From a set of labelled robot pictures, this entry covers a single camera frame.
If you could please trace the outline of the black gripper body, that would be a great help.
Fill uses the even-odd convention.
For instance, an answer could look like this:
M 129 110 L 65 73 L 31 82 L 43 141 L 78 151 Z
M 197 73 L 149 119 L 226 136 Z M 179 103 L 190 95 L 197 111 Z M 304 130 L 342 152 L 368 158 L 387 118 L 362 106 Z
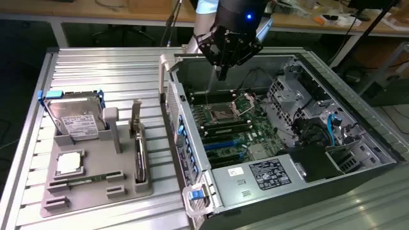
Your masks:
M 265 15 L 266 0 L 219 0 L 215 12 L 215 46 L 223 48 L 238 39 L 247 44 L 257 37 L 257 29 Z

